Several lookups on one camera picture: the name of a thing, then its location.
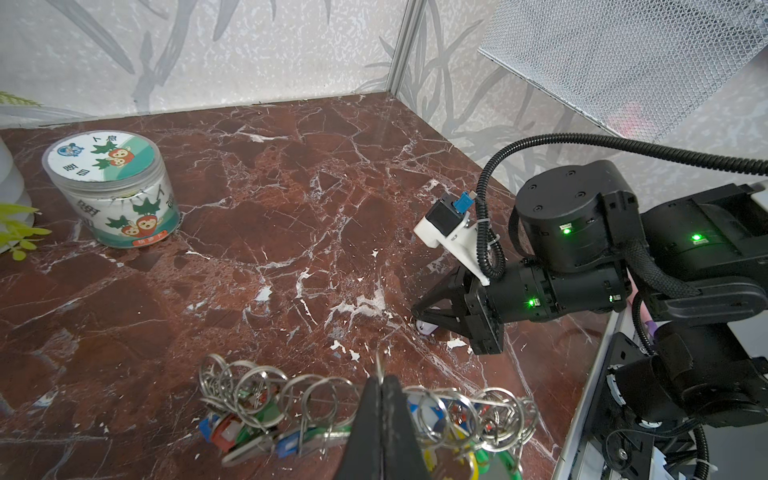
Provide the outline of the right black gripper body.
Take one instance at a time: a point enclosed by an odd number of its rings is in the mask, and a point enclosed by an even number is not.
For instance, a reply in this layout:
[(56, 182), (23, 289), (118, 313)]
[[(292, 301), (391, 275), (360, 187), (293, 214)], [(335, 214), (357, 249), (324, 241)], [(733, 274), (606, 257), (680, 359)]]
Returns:
[(466, 307), (463, 324), (469, 333), (470, 346), (476, 355), (501, 354), (503, 346), (503, 324), (494, 312), (485, 287), (469, 270), (461, 266), (464, 293), (462, 299)]

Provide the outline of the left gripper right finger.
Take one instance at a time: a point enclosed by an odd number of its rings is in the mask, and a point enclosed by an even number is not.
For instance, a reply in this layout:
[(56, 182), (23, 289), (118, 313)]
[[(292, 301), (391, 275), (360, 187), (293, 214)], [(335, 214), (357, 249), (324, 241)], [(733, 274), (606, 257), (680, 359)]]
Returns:
[(394, 375), (386, 376), (382, 382), (382, 422), (383, 478), (430, 479), (407, 397)]

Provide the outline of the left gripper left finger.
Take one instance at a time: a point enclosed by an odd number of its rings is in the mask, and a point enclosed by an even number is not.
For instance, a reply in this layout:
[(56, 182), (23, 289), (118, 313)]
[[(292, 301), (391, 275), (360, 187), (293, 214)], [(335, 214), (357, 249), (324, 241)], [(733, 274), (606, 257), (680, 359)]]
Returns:
[(334, 480), (375, 480), (383, 475), (382, 388), (376, 377), (365, 383), (352, 430)]

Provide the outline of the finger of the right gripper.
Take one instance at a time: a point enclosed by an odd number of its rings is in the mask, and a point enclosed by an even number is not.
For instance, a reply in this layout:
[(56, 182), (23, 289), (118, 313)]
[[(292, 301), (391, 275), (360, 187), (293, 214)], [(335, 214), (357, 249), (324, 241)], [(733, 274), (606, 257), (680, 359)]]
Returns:
[(456, 268), (422, 295), (411, 312), (415, 318), (423, 318), (426, 313), (463, 317), (468, 311), (465, 295), (469, 288), (470, 272), (466, 268)]
[(414, 315), (414, 318), (416, 319), (416, 322), (423, 321), (437, 325), (437, 330), (444, 329), (446, 331), (457, 333), (460, 336), (468, 335), (468, 329), (461, 317), (446, 315), (439, 313), (438, 311), (425, 311), (421, 315)]

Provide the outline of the lilac key tag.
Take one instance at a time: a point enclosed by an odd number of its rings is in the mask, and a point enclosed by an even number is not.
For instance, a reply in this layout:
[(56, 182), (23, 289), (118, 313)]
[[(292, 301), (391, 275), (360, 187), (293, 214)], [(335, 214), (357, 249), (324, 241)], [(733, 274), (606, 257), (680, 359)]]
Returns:
[(421, 335), (425, 335), (425, 336), (432, 335), (437, 330), (437, 328), (438, 328), (437, 325), (434, 325), (431, 323), (427, 323), (423, 321), (416, 322), (416, 329)]

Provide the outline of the keyring with coloured key tags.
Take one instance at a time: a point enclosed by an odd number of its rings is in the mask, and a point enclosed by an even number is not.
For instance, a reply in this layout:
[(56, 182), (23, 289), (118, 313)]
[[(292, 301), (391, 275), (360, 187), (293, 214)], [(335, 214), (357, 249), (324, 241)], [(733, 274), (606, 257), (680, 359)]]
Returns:
[(199, 430), (223, 466), (340, 447), (338, 479), (519, 479), (540, 420), (532, 399), (503, 388), (404, 386), (383, 370), (358, 385), (209, 354), (198, 384), (207, 409)]

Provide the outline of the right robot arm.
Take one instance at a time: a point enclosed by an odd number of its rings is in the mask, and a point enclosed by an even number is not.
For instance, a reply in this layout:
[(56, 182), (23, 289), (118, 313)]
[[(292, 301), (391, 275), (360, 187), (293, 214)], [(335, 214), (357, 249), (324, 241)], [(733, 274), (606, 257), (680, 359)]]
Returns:
[[(641, 211), (616, 165), (561, 166), (528, 180), (508, 220), (518, 253), (508, 263), (487, 201), (494, 170), (519, 151), (549, 144), (605, 147), (687, 166), (755, 175)], [(416, 226), (458, 266), (411, 309), (420, 325), (465, 337), (478, 355), (499, 354), (508, 324), (572, 313), (628, 311), (638, 335), (618, 335), (585, 426), (606, 467), (648, 479), (713, 472), (707, 427), (767, 420), (767, 361), (732, 331), (767, 308), (767, 164), (583, 133), (527, 137), (499, 150), (473, 193), (445, 195)]]

